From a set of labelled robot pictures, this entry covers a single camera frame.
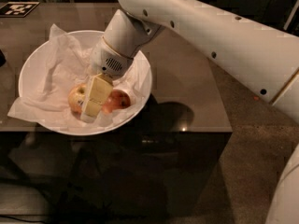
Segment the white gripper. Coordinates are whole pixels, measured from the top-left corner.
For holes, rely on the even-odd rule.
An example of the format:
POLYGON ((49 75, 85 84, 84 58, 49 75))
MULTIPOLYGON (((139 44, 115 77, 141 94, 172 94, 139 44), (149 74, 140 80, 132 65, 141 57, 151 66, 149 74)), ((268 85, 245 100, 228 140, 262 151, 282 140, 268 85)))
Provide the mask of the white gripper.
POLYGON ((103 37, 99 39, 90 56, 91 68, 98 75, 92 76, 88 81, 80 115, 81 120, 87 123, 96 120, 103 104, 113 90, 111 78, 123 77, 132 63, 132 58, 119 54, 103 37))

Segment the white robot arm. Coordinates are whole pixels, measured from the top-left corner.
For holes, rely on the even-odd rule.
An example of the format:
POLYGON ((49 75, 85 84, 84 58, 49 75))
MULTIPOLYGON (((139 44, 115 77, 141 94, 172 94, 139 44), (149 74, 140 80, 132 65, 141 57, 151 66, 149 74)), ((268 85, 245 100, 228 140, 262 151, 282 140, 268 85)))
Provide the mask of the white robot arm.
POLYGON ((91 55, 95 72, 123 77, 139 50, 163 28, 292 119, 298 118, 299 39, 197 0, 118 0, 91 55))

